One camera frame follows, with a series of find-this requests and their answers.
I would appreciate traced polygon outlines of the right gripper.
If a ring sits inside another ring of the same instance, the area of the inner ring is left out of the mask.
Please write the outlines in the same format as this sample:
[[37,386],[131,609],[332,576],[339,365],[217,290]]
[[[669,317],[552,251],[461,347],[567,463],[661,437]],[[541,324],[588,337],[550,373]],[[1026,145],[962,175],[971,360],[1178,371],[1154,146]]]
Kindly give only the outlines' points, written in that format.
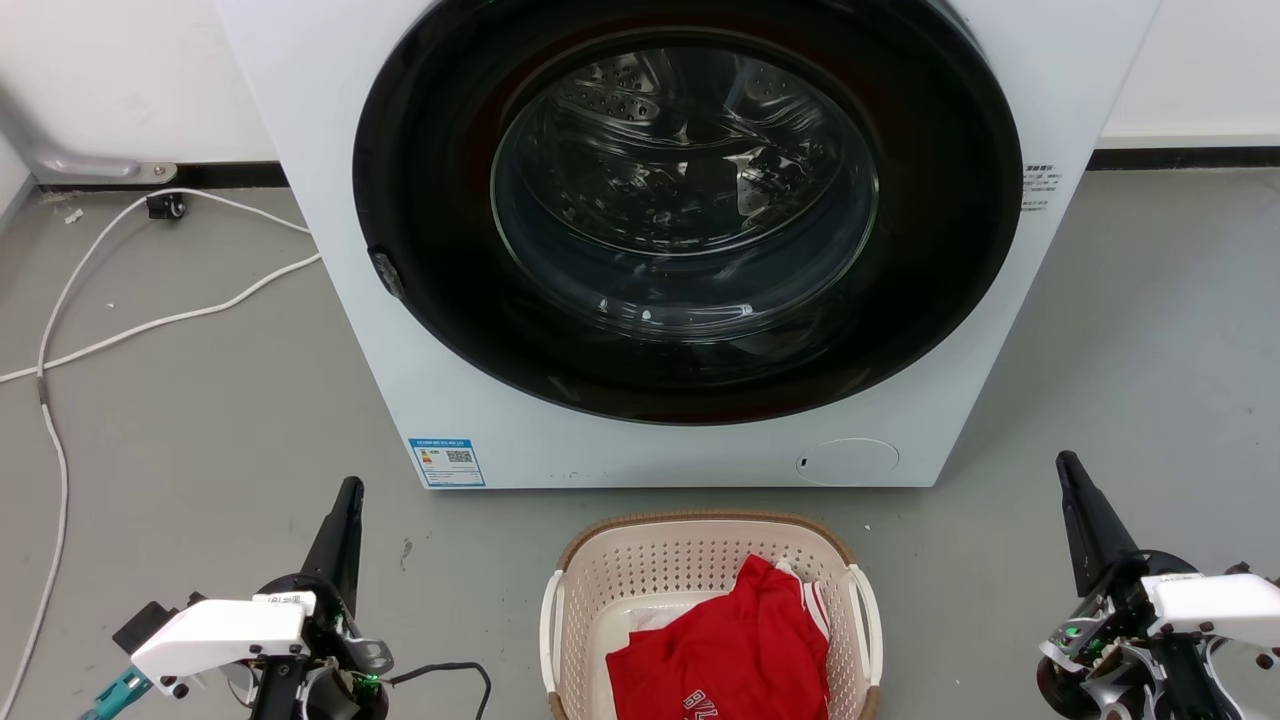
[[1056,473],[1082,602],[1039,647],[1041,697],[1065,719],[1221,719],[1221,579],[1139,550],[1075,452]]

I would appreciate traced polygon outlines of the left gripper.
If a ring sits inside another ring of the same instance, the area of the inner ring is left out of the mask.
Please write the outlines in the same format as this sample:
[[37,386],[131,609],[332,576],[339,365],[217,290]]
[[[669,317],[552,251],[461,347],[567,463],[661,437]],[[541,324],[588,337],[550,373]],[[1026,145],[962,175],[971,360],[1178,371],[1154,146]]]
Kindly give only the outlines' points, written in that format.
[[343,479],[302,574],[278,578],[255,596],[288,602],[310,593],[314,603],[303,609],[300,641],[280,652],[251,653],[259,680],[252,719],[387,717],[389,693],[379,676],[393,665],[390,651],[364,637],[355,623],[364,497],[361,479]]

